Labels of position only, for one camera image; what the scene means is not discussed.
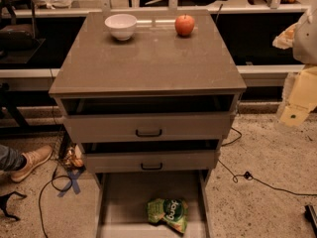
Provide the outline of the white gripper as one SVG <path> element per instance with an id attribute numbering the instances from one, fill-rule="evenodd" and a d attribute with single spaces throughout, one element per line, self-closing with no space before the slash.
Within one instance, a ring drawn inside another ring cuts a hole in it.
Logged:
<path id="1" fill-rule="evenodd" d="M 274 38 L 272 45 L 278 49 L 289 49 L 293 46 L 296 23 L 289 26 Z M 295 77 L 288 97 L 288 105 L 281 112 L 279 120 L 285 126 L 301 125 L 309 113 L 317 107 L 317 66 L 307 64 Z"/>

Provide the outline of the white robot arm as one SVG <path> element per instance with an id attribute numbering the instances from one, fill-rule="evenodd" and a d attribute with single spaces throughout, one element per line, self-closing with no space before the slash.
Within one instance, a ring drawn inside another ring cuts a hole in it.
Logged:
<path id="1" fill-rule="evenodd" d="M 272 45 L 283 50 L 292 48 L 293 57 L 304 64 L 299 73 L 286 77 L 276 113 L 281 124 L 299 126 L 317 107 L 317 8 L 311 6 Z"/>

